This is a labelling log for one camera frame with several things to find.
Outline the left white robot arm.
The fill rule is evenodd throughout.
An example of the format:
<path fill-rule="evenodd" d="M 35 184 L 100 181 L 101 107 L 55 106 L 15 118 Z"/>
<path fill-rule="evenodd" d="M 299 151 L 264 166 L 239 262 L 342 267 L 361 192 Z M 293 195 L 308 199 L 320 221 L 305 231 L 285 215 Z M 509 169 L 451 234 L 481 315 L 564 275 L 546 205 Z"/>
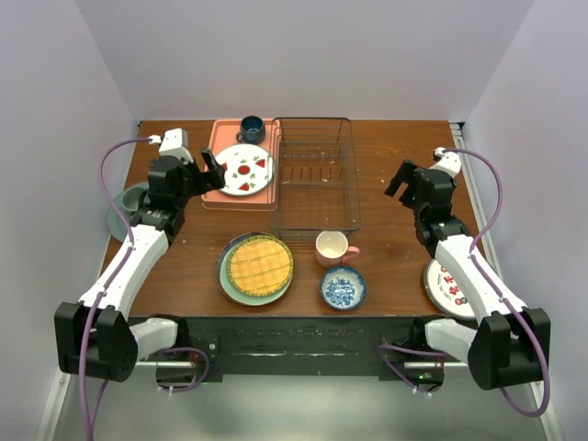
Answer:
<path fill-rule="evenodd" d="M 152 160 L 148 187 L 131 215 L 130 234 L 98 281 L 76 302 L 54 314 L 59 368 L 64 373 L 122 382 L 137 361 L 161 352 L 184 358 L 190 338 L 184 320 L 155 316 L 128 323 L 130 308 L 157 261 L 168 251 L 194 196 L 225 186 L 225 169 L 209 149 L 198 164 L 185 156 L 161 154 Z"/>

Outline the pink ceramic mug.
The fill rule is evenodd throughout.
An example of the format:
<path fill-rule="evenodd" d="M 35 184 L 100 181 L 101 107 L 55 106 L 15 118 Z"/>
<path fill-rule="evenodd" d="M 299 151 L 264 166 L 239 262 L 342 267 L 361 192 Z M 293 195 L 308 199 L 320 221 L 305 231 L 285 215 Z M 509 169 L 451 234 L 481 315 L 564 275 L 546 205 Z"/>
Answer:
<path fill-rule="evenodd" d="M 360 256 L 360 250 L 338 231 L 321 232 L 315 240 L 315 251 L 319 265 L 325 268 L 346 264 Z"/>

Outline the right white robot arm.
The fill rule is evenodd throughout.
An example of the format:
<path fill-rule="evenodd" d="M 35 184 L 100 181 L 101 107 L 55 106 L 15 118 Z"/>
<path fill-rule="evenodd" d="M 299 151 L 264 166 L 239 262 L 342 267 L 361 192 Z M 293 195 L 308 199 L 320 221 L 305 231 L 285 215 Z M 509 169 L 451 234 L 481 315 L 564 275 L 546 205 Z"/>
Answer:
<path fill-rule="evenodd" d="M 443 352 L 466 363 L 482 390 L 546 381 L 550 319 L 543 309 L 527 307 L 485 261 L 452 213 L 456 186 L 446 170 L 405 160 L 385 191 L 413 212 L 419 243 L 454 278 L 477 322 L 471 329 L 452 319 L 424 319 L 423 330 L 409 339 L 410 351 L 422 361 Z"/>

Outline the yellow woven bamboo plate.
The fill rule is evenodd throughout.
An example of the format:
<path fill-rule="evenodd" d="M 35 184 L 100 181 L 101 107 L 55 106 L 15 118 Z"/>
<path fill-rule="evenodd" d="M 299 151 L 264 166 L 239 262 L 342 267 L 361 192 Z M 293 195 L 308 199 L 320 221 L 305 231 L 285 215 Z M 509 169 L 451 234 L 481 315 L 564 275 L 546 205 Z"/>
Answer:
<path fill-rule="evenodd" d="M 256 235 L 229 252 L 228 277 L 235 288 L 250 297 L 266 297 L 283 289 L 293 277 L 291 251 L 279 239 Z"/>

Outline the light green flower plate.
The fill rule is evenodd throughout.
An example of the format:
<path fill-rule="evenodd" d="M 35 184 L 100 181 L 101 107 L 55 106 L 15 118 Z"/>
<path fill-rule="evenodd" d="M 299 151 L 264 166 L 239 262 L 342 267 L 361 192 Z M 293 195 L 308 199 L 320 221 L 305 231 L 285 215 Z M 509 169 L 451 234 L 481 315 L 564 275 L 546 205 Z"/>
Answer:
<path fill-rule="evenodd" d="M 274 242 L 277 240 L 277 238 L 275 236 L 268 234 L 268 233 L 264 233 L 264 232 L 259 232 L 259 235 L 255 236 L 255 237 L 269 238 L 269 239 L 273 240 Z M 254 297 L 254 296 L 249 296 L 249 295 L 241 293 L 230 281 L 229 274 L 228 274 L 228 280 L 226 282 L 224 282 L 222 284 L 222 286 L 220 286 L 220 285 L 219 286 L 220 286 L 220 290 L 222 291 L 222 293 L 229 300 L 232 300 L 233 302 L 238 303 L 243 306 L 261 307 L 261 306 L 265 306 L 267 304 L 270 304 L 270 303 L 273 303 L 273 302 L 279 300 L 287 292 L 287 290 L 291 284 L 292 278 L 293 278 L 293 276 L 290 276 L 288 281 L 286 282 L 286 285 L 283 288 L 281 288 L 280 290 L 276 291 L 273 294 L 269 294 L 269 295 L 263 296 L 263 297 Z"/>

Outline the blue white porcelain bowl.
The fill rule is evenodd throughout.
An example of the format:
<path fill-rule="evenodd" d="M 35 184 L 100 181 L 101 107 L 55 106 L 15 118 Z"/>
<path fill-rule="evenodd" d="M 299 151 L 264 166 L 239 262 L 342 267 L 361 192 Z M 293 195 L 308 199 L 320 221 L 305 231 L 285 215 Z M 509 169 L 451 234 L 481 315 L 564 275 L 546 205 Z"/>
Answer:
<path fill-rule="evenodd" d="M 364 300 L 367 287 L 362 275 L 349 266 L 329 268 L 319 284 L 322 300 L 338 311 L 351 311 Z"/>

